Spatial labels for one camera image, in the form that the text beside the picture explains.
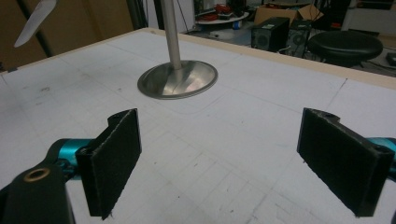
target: metal pole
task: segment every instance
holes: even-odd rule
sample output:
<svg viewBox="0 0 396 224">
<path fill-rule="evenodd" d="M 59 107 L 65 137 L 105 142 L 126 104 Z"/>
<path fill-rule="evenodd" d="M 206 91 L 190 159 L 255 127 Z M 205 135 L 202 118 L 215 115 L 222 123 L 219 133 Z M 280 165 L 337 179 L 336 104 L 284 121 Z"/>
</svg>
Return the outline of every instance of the metal pole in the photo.
<svg viewBox="0 0 396 224">
<path fill-rule="evenodd" d="M 163 7 L 163 21 L 165 25 L 170 62 L 174 69 L 178 70 L 181 68 L 181 61 L 180 51 L 178 48 L 174 1 L 161 0 L 161 5 Z"/>
</svg>

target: white table surface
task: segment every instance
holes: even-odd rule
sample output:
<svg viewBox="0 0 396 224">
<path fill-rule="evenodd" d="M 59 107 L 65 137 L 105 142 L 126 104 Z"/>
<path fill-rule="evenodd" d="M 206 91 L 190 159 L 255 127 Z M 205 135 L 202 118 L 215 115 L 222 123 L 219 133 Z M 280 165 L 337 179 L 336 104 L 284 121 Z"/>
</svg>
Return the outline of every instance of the white table surface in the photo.
<svg viewBox="0 0 396 224">
<path fill-rule="evenodd" d="M 56 140 L 94 138 L 107 117 L 137 108 L 143 152 L 104 223 L 390 223 L 395 183 L 386 181 L 374 217 L 355 218 L 296 148 L 304 107 L 334 113 L 363 136 L 395 137 L 393 79 L 184 36 L 182 59 L 214 65 L 219 80 L 190 98 L 155 100 L 136 84 L 169 62 L 159 33 L 122 35 L 3 74 L 0 188 Z M 66 185 L 77 223 L 103 223 L 89 216 L 81 183 Z"/>
</svg>

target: black foam pad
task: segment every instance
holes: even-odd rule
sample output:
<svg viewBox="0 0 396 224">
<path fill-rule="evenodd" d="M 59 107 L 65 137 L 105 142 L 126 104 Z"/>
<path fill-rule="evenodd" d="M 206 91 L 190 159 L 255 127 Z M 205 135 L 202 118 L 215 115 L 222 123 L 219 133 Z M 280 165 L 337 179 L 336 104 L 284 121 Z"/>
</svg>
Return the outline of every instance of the black foam pad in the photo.
<svg viewBox="0 0 396 224">
<path fill-rule="evenodd" d="M 338 121 L 333 114 L 305 108 L 297 151 L 357 217 L 371 217 L 394 152 Z"/>
<path fill-rule="evenodd" d="M 107 218 L 141 153 L 137 110 L 108 119 L 109 126 L 76 153 L 90 214 Z"/>
</svg>

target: silver disc base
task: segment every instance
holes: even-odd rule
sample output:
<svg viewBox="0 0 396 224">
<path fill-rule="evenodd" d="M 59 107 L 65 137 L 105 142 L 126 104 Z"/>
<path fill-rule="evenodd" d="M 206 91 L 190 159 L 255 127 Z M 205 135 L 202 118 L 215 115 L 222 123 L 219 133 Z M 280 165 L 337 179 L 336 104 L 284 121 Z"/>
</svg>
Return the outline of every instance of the silver disc base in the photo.
<svg viewBox="0 0 396 224">
<path fill-rule="evenodd" d="M 163 63 L 149 69 L 137 81 L 137 88 L 156 99 L 180 99 L 209 89 L 218 79 L 218 71 L 208 63 L 181 61 L 181 69 Z"/>
</svg>

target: black stool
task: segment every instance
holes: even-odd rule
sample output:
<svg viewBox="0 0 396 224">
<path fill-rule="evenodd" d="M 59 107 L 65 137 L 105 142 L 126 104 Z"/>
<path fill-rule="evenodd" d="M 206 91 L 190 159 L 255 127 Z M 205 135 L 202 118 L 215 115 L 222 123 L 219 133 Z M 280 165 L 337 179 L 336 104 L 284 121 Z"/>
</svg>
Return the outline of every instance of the black stool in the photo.
<svg viewBox="0 0 396 224">
<path fill-rule="evenodd" d="M 383 49 L 377 38 L 354 31 L 329 31 L 314 35 L 307 47 L 322 62 L 344 67 L 373 59 Z"/>
</svg>

